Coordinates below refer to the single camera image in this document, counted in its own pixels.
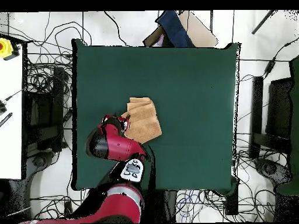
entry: cloth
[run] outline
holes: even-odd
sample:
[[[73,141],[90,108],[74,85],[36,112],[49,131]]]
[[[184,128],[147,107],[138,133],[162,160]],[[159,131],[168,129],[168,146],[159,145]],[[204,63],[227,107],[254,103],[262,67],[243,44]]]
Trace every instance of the cloth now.
[[[116,164],[85,151],[103,116],[122,115],[131,96],[149,96],[162,130],[144,145],[154,152],[157,190],[231,191],[238,44],[157,49],[91,47],[76,40],[73,48],[72,188],[96,187]],[[148,188],[150,167],[145,163],[142,189]]]
[[[156,109],[150,98],[131,97],[130,100],[134,102],[127,103],[128,111],[122,115],[131,116],[129,129],[125,132],[126,137],[144,144],[162,135]]]
[[[163,27],[174,47],[194,47],[175,10],[164,11],[156,22]]]
[[[153,47],[162,47],[163,45],[163,39],[164,39],[164,35],[162,34],[158,40],[158,42],[156,44],[153,45]]]
[[[171,43],[167,36],[164,37],[162,47],[174,48],[175,46]]]
[[[126,118],[130,115],[130,122],[136,122],[138,120],[143,120],[144,118],[149,118],[156,115],[156,109],[153,102],[141,107],[134,108],[130,111],[126,111],[121,116]]]

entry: white table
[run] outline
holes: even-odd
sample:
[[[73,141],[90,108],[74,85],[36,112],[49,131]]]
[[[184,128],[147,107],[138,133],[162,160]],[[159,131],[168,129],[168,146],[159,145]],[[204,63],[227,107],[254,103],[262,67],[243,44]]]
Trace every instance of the white table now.
[[[19,52],[20,56],[9,61],[0,58],[1,100],[22,89],[22,48]],[[0,127],[0,179],[21,179],[22,92],[14,95],[7,102],[6,108],[0,121],[9,113],[13,115]]]

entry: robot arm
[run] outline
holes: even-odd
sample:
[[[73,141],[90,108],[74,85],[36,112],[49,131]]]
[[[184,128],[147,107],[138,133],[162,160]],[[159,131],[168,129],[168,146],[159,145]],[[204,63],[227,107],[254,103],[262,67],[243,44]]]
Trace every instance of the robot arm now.
[[[140,184],[144,174],[145,152],[138,142],[123,136],[127,127],[127,119],[107,115],[86,142],[88,155],[118,161],[102,182],[106,188],[102,187],[104,190],[99,190],[98,194],[89,194],[89,199],[86,199],[86,204],[93,204],[91,197],[101,198],[105,194],[93,213],[81,218],[72,214],[72,219],[31,220],[22,224],[140,223],[144,209]]]

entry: black pole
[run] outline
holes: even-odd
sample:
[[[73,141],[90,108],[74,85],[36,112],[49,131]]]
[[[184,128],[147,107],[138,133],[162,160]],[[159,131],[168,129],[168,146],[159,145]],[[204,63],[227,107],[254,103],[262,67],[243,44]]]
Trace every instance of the black pole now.
[[[265,23],[265,21],[267,21],[267,19],[272,15],[272,13],[274,12],[274,10],[270,10],[267,15],[264,17],[264,19],[262,19],[262,21],[257,25],[257,27],[254,29],[254,31],[252,31],[252,34],[255,34],[260,27]]]
[[[213,11],[210,10],[210,31],[213,32]]]

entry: metal rod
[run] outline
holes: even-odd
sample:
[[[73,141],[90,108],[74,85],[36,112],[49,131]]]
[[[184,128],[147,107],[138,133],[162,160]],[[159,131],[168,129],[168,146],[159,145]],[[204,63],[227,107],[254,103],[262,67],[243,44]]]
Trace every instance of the metal rod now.
[[[213,32],[213,10],[210,11],[210,31]]]
[[[231,42],[234,42],[234,29],[235,29],[235,10],[232,14],[232,35],[231,35]]]
[[[9,35],[9,13],[7,14],[7,35]]]
[[[158,18],[160,16],[160,10],[158,10]],[[157,23],[158,27],[159,27],[159,23]]]
[[[82,39],[84,40],[84,12],[82,11]]]
[[[270,10],[267,15],[262,19],[262,21],[257,25],[257,27],[254,29],[254,31],[252,31],[252,34],[255,34],[259,29],[260,27],[265,23],[265,21],[267,21],[267,19],[272,15],[272,13],[274,12],[275,10]]]

